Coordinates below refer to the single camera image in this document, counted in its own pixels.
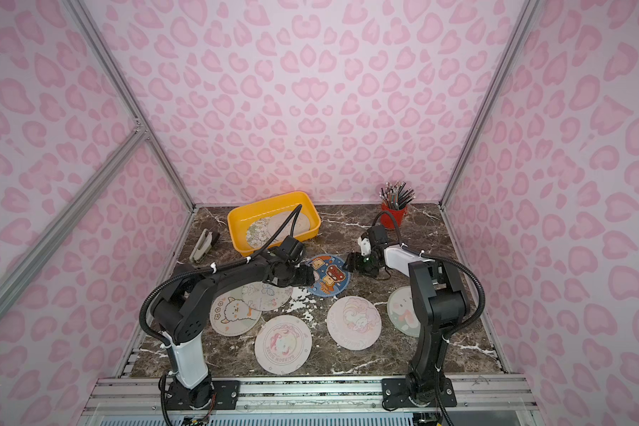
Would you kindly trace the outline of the blue cartoon coaster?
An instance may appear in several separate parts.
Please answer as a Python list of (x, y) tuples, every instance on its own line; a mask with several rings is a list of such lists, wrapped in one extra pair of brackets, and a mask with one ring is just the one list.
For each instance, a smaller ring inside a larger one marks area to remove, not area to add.
[(344, 260), (330, 254), (318, 255), (306, 262), (313, 271), (314, 283), (309, 292), (318, 297), (333, 297), (349, 285), (351, 273), (344, 270)]

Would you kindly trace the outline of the green floral coaster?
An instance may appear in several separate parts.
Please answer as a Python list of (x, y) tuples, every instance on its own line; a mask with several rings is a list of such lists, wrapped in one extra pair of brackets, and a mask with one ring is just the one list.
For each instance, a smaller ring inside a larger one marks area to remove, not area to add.
[(275, 233), (275, 230), (271, 228), (270, 222), (271, 218), (260, 218), (253, 222), (246, 231), (246, 243), (253, 250), (263, 247)]

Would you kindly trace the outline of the pink unicorn cloud coaster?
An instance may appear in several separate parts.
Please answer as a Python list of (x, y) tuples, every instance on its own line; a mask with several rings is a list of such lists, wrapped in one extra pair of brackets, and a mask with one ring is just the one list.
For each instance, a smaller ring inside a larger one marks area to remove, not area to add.
[(381, 315), (367, 299), (346, 296), (333, 303), (327, 317), (328, 333), (335, 342), (351, 351), (371, 347), (382, 331)]

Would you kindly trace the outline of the pink floral doodle coaster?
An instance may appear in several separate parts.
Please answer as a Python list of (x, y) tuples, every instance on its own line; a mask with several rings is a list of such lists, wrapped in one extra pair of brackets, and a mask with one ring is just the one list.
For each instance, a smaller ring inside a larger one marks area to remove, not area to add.
[[(280, 228), (280, 226), (284, 223), (284, 221), (288, 218), (289, 214), (290, 211), (284, 211), (271, 217), (268, 221), (268, 233), (270, 235), (274, 235)], [(298, 215), (298, 219), (291, 218), (291, 220), (289, 220), (287, 225), (285, 225), (280, 233), (277, 235), (275, 241), (283, 241), (290, 234), (298, 237), (299, 234), (304, 234), (310, 229), (311, 223), (309, 218), (304, 213), (300, 213)]]

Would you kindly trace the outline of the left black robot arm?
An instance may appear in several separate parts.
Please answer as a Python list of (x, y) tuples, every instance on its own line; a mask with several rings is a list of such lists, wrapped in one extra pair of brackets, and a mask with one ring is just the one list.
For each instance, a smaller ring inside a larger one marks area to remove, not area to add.
[(178, 408), (210, 409), (217, 390), (205, 362), (202, 331), (217, 297), (253, 282), (277, 288), (310, 287), (312, 268), (302, 263), (305, 245), (293, 234), (280, 246), (272, 244), (287, 225), (294, 226), (302, 206), (289, 213), (275, 234), (252, 255), (228, 264), (177, 273), (151, 290), (140, 307), (138, 324), (158, 340), (169, 356), (170, 371), (160, 379), (163, 412)]

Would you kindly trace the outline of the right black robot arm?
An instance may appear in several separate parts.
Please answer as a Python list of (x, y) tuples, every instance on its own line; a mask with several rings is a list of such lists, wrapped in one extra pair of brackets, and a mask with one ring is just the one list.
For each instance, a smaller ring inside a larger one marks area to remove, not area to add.
[(408, 248), (396, 218), (381, 211), (358, 239), (344, 271), (376, 278), (383, 270), (409, 279), (414, 314), (420, 323), (415, 355), (403, 379), (383, 379), (384, 410), (436, 408), (447, 417), (457, 399), (444, 363), (452, 337), (483, 314), (485, 291), (470, 268), (448, 257), (427, 255)]

